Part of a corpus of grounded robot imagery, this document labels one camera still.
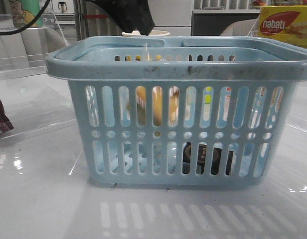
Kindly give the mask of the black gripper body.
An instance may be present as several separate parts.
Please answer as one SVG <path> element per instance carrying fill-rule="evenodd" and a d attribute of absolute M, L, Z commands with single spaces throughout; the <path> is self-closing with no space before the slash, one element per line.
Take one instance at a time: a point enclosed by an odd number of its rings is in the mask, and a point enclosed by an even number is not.
<path fill-rule="evenodd" d="M 149 35 L 155 23 L 147 0 L 95 0 L 117 26 L 126 33 L 138 30 L 141 35 Z"/>

